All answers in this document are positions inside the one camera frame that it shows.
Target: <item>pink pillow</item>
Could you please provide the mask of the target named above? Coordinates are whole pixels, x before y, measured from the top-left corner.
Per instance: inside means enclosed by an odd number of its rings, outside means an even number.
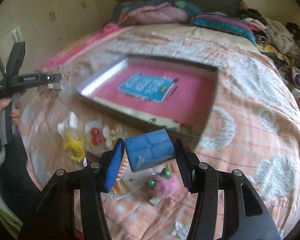
[[[147,25],[161,23],[187,23],[190,18],[180,8],[173,7],[171,3],[165,2],[158,6],[143,6],[131,11],[120,19],[118,25]]]

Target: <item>bed sheet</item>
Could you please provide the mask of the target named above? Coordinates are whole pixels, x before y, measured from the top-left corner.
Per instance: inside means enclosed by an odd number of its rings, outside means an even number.
[[[266,204],[281,234],[287,235],[300,218],[300,110],[273,62],[247,39],[184,25],[137,26],[98,44],[66,65],[54,68],[65,76],[57,99],[36,96],[26,106],[19,131],[28,154],[27,169],[39,188],[60,168],[82,167],[62,153],[57,123],[69,111],[85,121],[101,117],[120,123],[83,104],[75,87],[122,53],[181,58],[218,67],[218,88],[201,141],[193,149],[202,162],[217,170],[242,170]],[[129,136],[142,133],[125,125]],[[182,184],[175,160],[167,163]],[[196,195],[182,188],[156,206],[147,194],[103,194],[113,239],[186,239]],[[80,224],[76,194],[76,226]],[[221,237],[223,196],[219,194],[215,238]]]

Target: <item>yellow toy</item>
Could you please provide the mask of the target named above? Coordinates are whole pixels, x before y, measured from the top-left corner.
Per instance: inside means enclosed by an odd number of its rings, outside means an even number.
[[[71,159],[75,162],[82,162],[85,156],[83,149],[84,138],[78,134],[78,139],[73,138],[70,131],[65,131],[64,133],[64,142],[63,150],[69,151],[71,153]]]

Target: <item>blue booklet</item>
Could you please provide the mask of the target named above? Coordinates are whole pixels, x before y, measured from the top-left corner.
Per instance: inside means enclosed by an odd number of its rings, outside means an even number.
[[[142,99],[162,102],[173,84],[173,80],[160,76],[135,74],[120,85],[119,91]]]

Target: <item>red toy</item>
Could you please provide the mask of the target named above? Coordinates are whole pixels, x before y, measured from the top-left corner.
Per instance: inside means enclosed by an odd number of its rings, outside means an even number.
[[[105,141],[101,131],[98,128],[92,128],[90,134],[92,135],[92,145],[94,146],[99,146]]]

